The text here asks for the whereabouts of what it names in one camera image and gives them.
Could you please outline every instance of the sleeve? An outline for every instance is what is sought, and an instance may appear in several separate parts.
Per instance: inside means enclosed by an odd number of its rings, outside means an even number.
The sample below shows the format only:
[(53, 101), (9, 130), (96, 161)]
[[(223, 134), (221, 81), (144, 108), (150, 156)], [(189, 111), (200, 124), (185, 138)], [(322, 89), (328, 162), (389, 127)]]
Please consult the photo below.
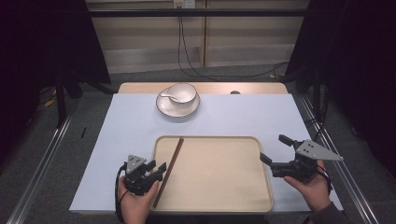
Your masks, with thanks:
[(334, 205), (331, 203), (325, 209), (318, 211), (309, 216), (313, 223), (316, 224), (352, 224)]

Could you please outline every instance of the person's left hand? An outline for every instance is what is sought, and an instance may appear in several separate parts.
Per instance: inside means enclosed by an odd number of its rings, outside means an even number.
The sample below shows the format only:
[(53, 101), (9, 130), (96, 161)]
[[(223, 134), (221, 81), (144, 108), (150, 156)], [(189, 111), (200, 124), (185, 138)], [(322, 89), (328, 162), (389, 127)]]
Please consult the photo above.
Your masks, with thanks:
[[(125, 176), (119, 180), (119, 200), (120, 197), (128, 191), (124, 185)], [(160, 185), (159, 181), (155, 181), (151, 189), (143, 196), (126, 193), (120, 203), (122, 217), (126, 224), (144, 224), (149, 215), (149, 206), (151, 200), (154, 198)]]

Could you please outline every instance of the table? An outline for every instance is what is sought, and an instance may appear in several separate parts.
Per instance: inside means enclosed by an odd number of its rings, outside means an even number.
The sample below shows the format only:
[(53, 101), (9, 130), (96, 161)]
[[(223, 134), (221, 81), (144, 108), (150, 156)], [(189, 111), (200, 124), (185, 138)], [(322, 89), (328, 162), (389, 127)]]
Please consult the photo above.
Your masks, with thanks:
[[(293, 98), (287, 94), (283, 84), (192, 82), (201, 95), (202, 104), (196, 113), (184, 119), (162, 116), (153, 103), (157, 94), (172, 84), (121, 85), (120, 93), (113, 97), (85, 175), (70, 206), (72, 212), (113, 213), (112, 180), (128, 152), (150, 159), (150, 144), (153, 145), (164, 134), (253, 136), (262, 142), (265, 153), (273, 161), (290, 161), (294, 157), (289, 147), (277, 141), (280, 133), (293, 139), (309, 138)], [(231, 91), (241, 94), (229, 95)], [(108, 181), (111, 184), (96, 185), (97, 173), (101, 174), (101, 183)], [(301, 194), (281, 178), (270, 177), (269, 181), (274, 195), (271, 212), (309, 211)], [(343, 209), (335, 191), (331, 199), (340, 210)]]

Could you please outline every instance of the human hand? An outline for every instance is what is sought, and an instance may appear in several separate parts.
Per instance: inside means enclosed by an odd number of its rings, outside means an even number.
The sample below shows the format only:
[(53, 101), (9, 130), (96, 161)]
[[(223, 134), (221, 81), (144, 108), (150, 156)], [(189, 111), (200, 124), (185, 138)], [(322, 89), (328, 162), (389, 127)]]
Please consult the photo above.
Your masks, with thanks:
[[(323, 161), (318, 161), (318, 166), (324, 168)], [(318, 212), (330, 205), (327, 182), (323, 176), (315, 174), (307, 184), (303, 184), (290, 176), (285, 176), (283, 179), (303, 194), (306, 204), (313, 212)]]
[[(124, 185), (125, 176), (119, 179), (119, 200), (120, 197), (128, 191)], [(151, 186), (151, 189), (143, 196), (133, 195), (132, 193), (126, 193), (121, 202), (121, 212), (126, 224), (144, 224), (146, 218), (149, 215), (149, 205), (151, 200), (154, 198), (158, 191), (160, 182), (157, 180)]]

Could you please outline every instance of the gray floor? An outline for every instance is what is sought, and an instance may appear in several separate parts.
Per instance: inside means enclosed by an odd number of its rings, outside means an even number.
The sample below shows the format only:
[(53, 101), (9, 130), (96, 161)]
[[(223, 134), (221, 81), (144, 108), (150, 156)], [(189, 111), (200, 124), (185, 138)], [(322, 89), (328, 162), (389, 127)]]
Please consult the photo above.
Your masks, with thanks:
[[(219, 81), (271, 82), (276, 81), (275, 78), (269, 77), (273, 73), (256, 77), (248, 76), (258, 75), (272, 68), (272, 65), (252, 65), (201, 68), (197, 71), (206, 76), (225, 76), (215, 77)], [(276, 73), (282, 74), (284, 71), (285, 66), (282, 66), (276, 70)], [(111, 78), (112, 85), (107, 86), (113, 90), (117, 90), (121, 83), (128, 81), (213, 81), (205, 77), (186, 76), (179, 70), (113, 75)], [(74, 114), (63, 141), (53, 155), (48, 171), (44, 173), (44, 181), (34, 195), (32, 204), (27, 204), (30, 209), (26, 216), (22, 217), (24, 223), (118, 223), (114, 215), (81, 216), (68, 211), (111, 102), (111, 95), (105, 95), (85, 84), (81, 84), (81, 88), (84, 94), (80, 99), (66, 97), (67, 108), (74, 111)], [(287, 88), (293, 94), (303, 119), (309, 119), (301, 99), (305, 96), (310, 97), (311, 92), (307, 95), (296, 94), (292, 82), (287, 84)], [(50, 91), (42, 95), (42, 101), (48, 99), (49, 93)], [(0, 223), (7, 222), (29, 181), (35, 175), (35, 169), (55, 133), (56, 123), (56, 104), (49, 107), (39, 105), (23, 138), (15, 146), (13, 154), (2, 164)], [(315, 136), (313, 125), (307, 125), (307, 128), (311, 136)], [(394, 223), (396, 181), (373, 157), (364, 140), (353, 134), (351, 128), (347, 118), (330, 100), (326, 131), (344, 156), (348, 170), (373, 209), (378, 223)], [(341, 177), (336, 173), (332, 163), (326, 165), (332, 172), (333, 184), (346, 215), (356, 223), (362, 223), (360, 211), (356, 209), (355, 202), (343, 187)], [(306, 214), (277, 214), (268, 215), (268, 219), (270, 223), (302, 223), (305, 216)]]

